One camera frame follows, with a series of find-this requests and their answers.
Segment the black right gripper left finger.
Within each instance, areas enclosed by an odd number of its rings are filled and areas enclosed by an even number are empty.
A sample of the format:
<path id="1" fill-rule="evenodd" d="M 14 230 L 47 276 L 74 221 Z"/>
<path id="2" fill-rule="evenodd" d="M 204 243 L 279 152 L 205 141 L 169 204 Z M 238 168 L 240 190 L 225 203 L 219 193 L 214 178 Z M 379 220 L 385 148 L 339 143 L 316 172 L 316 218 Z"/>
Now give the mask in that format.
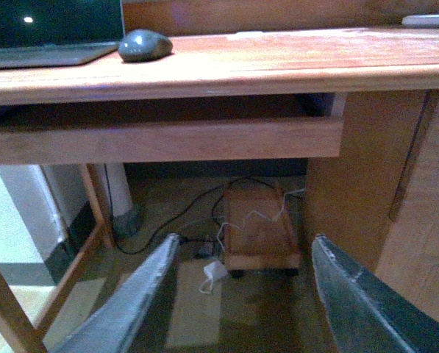
<path id="1" fill-rule="evenodd" d="M 53 352 L 127 352 L 174 267 L 180 235 L 171 233 L 93 315 Z"/>

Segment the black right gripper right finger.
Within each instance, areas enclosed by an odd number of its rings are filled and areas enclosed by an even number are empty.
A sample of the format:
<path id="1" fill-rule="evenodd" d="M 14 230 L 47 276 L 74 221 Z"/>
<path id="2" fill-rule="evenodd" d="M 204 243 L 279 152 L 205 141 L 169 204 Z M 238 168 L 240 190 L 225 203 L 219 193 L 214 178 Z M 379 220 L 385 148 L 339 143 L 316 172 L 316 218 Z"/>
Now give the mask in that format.
<path id="1" fill-rule="evenodd" d="M 439 352 L 439 323 L 329 238 L 318 235 L 311 255 L 339 352 Z"/>

